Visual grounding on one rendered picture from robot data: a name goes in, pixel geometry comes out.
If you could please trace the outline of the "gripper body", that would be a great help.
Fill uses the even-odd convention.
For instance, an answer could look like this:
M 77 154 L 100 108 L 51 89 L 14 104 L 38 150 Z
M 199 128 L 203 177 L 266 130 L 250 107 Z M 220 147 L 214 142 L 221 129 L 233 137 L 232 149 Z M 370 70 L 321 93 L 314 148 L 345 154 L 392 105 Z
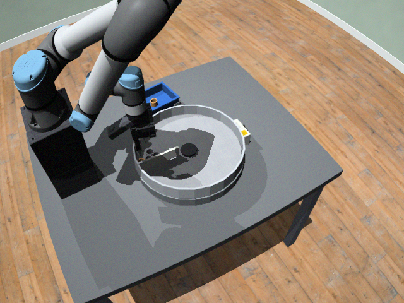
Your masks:
M 137 124 L 130 128 L 132 137 L 133 135 L 136 135 L 137 139 L 156 137 L 155 125 L 153 122 L 153 113 L 150 103 L 147 103 L 147 109 L 142 114 L 138 116 L 131 116 L 126 114 L 126 116 L 130 119 L 136 119 L 138 121 Z

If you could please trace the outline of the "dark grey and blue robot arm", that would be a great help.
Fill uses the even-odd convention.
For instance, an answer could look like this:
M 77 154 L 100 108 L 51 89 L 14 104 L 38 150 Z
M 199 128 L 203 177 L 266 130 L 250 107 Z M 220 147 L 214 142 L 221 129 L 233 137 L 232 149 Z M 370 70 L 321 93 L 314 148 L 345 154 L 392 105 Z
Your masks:
M 86 76 L 70 124 L 88 132 L 110 95 L 122 97 L 126 114 L 142 114 L 147 108 L 142 71 L 128 64 L 158 35 L 181 2 L 113 0 L 73 25 L 51 30 L 35 50 L 20 56 L 13 66 L 14 83 L 30 128 L 45 133 L 62 124 L 68 106 L 54 82 L 83 49 L 100 40 L 102 50 Z

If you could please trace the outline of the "blue crate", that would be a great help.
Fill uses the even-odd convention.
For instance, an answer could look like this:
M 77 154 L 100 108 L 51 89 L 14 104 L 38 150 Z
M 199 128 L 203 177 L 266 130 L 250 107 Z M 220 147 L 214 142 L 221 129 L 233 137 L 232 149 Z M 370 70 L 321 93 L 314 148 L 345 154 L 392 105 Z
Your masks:
M 160 82 L 145 90 L 146 102 L 150 103 L 152 98 L 156 98 L 158 105 L 152 107 L 153 115 L 157 112 L 180 105 L 180 96 L 171 90 L 164 82 Z

